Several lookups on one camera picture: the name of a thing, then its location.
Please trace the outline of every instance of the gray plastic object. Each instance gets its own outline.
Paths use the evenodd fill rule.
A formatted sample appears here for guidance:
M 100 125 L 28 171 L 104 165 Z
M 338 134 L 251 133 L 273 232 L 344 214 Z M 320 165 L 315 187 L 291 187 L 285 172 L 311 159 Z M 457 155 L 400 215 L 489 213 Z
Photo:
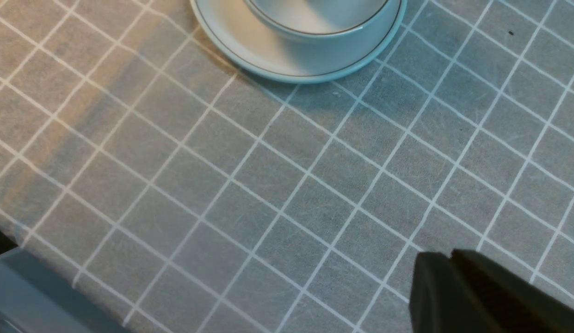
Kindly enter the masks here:
M 129 333 L 33 255 L 0 255 L 0 333 Z

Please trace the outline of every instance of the white saucer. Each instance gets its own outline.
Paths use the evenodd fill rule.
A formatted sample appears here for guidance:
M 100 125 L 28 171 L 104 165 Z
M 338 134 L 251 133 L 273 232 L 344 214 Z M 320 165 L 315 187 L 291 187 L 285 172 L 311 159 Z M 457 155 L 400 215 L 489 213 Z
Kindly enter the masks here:
M 392 41 L 407 0 L 388 0 L 383 17 L 340 38 L 302 43 L 261 22 L 243 0 L 191 0 L 200 25 L 223 53 L 271 80 L 312 84 L 335 80 L 367 65 Z

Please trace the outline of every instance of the bowl rim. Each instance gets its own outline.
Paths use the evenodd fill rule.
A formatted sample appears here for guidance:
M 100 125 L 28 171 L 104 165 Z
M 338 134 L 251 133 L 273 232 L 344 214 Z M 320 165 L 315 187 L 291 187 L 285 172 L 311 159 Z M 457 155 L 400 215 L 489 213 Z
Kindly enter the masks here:
M 291 29 L 291 28 L 289 28 L 285 25 L 282 25 L 281 23 L 275 21 L 274 19 L 272 19 L 272 17 L 266 15 L 266 13 L 262 9 L 260 9 L 258 6 L 256 6 L 256 4 L 254 3 L 253 0 L 244 0 L 244 2 L 248 6 L 248 8 L 253 13 L 255 13 L 256 16 L 259 17 L 259 19 L 265 21 L 266 23 L 269 23 L 274 28 L 279 29 L 282 32 L 285 32 L 287 34 L 294 35 L 294 36 L 303 37 L 303 38 L 332 38 L 332 37 L 340 37 L 340 36 L 344 36 L 347 34 L 351 34 L 353 32 L 356 32 L 358 30 L 363 29 L 363 27 L 365 27 L 366 25 L 371 24 L 374 20 L 377 19 L 377 17 L 379 16 L 379 13 L 381 13 L 383 11 L 383 9 L 386 7 L 386 4 L 388 4 L 389 0 L 385 0 L 383 2 L 382 6 L 375 13 L 373 13 L 373 15 L 371 15 L 365 21 L 359 23 L 358 25 L 355 25 L 354 27 L 350 27 L 348 29 L 344 29 L 344 30 L 340 30 L 340 31 L 336 31 L 336 32 L 329 32 L 329 33 L 314 33 L 314 32 L 305 32 L 305 31 L 299 31 L 299 30 Z

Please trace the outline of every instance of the white bowl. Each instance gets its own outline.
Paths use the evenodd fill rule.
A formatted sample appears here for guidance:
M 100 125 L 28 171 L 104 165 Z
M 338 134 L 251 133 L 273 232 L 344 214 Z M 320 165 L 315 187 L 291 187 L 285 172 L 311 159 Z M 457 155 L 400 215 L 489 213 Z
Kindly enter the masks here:
M 353 34 L 378 19 L 388 0 L 244 0 L 288 38 L 313 42 Z

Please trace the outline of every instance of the saucer rim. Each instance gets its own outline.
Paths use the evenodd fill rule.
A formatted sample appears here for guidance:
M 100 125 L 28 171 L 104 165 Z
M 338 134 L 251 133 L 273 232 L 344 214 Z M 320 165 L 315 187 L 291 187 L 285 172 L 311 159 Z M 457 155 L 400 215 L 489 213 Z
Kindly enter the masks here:
M 209 27 L 207 21 L 204 19 L 204 16 L 200 11 L 200 8 L 198 7 L 199 1 L 200 0 L 190 0 L 190 5 L 192 6 L 192 12 L 194 12 L 194 16 L 196 17 L 198 23 L 200 24 L 200 27 L 206 33 L 208 38 L 213 42 L 213 44 L 215 44 L 217 48 L 219 48 L 221 52 L 223 52 L 224 55 L 229 57 L 229 59 L 234 63 L 236 63 L 238 66 L 248 70 L 248 72 L 251 72 L 263 78 L 268 78 L 270 80 L 284 82 L 287 84 L 318 84 L 328 82 L 331 80 L 337 80 L 339 78 L 352 74 L 357 70 L 361 69 L 362 67 L 364 67 L 365 65 L 369 64 L 378 55 L 380 55 L 380 53 L 382 53 L 382 51 L 390 44 L 390 42 L 392 42 L 394 36 L 396 35 L 397 31 L 401 26 L 402 19 L 405 15 L 408 2 L 408 0 L 400 0 L 400 4 L 397 9 L 397 15 L 393 21 L 392 26 L 389 28 L 388 32 L 384 34 L 381 42 L 379 42 L 379 44 L 372 50 L 368 51 L 367 54 L 362 58 L 352 62 L 350 65 L 346 67 L 324 74 L 290 75 L 290 74 L 281 74 L 261 68 L 234 53 L 228 46 L 226 46 L 223 42 L 221 42 L 221 40 L 217 37 L 215 32 Z M 278 34 L 279 38 L 287 39 L 286 37 L 281 36 L 281 34 L 279 34 L 276 31 L 274 33 Z

